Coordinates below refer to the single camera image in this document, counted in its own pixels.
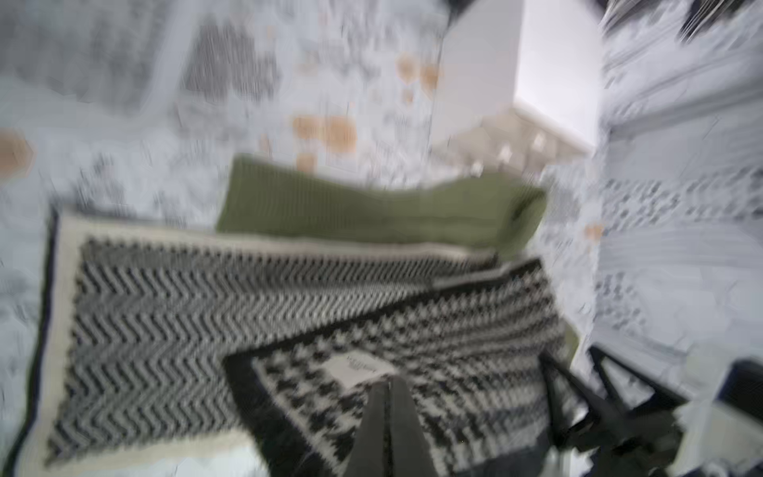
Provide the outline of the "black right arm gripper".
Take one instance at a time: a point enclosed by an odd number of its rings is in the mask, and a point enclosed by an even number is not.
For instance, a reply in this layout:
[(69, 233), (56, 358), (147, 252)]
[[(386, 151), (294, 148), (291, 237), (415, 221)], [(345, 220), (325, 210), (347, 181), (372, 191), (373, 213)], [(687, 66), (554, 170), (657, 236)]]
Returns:
[[(591, 454), (591, 476), (760, 476), (761, 393), (689, 399), (599, 346), (587, 350), (606, 399), (544, 351), (550, 439)], [(611, 371), (649, 397), (631, 405)]]

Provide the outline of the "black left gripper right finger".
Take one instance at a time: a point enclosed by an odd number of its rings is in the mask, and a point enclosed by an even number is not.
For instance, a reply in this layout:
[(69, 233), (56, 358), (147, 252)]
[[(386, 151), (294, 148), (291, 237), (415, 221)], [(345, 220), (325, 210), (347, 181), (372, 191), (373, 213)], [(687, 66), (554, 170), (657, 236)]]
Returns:
[(391, 378), (389, 437), (391, 438), (391, 475), (437, 476), (411, 390), (405, 379), (399, 376)]

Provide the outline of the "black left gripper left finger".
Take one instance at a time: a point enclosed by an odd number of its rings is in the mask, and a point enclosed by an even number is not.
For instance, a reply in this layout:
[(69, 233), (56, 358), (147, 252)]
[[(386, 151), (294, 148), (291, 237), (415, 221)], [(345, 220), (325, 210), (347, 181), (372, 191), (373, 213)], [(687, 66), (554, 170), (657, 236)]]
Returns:
[(389, 475), (387, 458), (387, 404), (389, 383), (373, 384), (365, 406), (363, 419), (356, 432), (345, 477), (383, 477)]

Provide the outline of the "black white patterned knit scarf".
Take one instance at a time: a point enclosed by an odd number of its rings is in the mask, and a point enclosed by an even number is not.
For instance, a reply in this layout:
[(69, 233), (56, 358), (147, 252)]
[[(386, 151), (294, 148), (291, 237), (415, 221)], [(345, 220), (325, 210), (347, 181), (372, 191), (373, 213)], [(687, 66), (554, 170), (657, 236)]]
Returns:
[(12, 476), (253, 444), (339, 476), (374, 383), (409, 386), (439, 476), (546, 447), (540, 356), (567, 355), (539, 260), (441, 244), (214, 235), (61, 214)]

